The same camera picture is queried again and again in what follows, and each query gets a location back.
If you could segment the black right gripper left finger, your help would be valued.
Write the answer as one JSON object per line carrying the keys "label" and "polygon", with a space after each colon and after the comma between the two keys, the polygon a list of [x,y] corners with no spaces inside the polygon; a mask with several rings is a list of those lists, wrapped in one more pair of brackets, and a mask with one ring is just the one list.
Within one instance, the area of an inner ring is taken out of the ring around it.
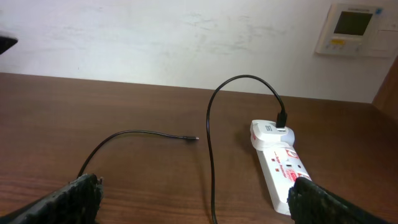
{"label": "black right gripper left finger", "polygon": [[103,199],[103,180],[84,174],[66,186],[1,217],[1,223],[96,223]]}

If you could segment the white wall control panel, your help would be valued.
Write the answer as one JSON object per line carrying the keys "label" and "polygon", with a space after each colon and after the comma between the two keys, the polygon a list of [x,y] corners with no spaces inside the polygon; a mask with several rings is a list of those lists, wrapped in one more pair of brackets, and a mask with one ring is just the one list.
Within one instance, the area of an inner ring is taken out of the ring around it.
{"label": "white wall control panel", "polygon": [[389,58],[397,53],[397,6],[333,3],[315,52]]}

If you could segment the white power strip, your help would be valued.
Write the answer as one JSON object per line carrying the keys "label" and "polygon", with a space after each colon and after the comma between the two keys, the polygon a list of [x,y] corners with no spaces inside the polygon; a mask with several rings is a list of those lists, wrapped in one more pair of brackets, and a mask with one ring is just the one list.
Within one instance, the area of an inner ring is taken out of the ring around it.
{"label": "white power strip", "polygon": [[256,152],[274,210],[283,215],[290,215],[287,203],[289,189],[299,177],[310,179],[299,155],[294,146],[268,148]]}

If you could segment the white USB charger adapter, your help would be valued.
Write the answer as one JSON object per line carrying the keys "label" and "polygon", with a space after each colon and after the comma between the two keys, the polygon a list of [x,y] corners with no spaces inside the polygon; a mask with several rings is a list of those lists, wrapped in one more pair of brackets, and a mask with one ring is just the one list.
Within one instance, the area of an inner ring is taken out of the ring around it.
{"label": "white USB charger adapter", "polygon": [[273,121],[255,119],[251,121],[251,143],[258,151],[268,148],[292,147],[295,134],[288,127],[277,128]]}

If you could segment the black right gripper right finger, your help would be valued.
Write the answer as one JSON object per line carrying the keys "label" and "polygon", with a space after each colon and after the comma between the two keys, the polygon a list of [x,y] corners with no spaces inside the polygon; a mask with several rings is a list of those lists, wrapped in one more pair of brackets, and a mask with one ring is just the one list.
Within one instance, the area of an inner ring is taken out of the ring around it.
{"label": "black right gripper right finger", "polygon": [[388,224],[304,177],[289,189],[287,203],[295,224]]}

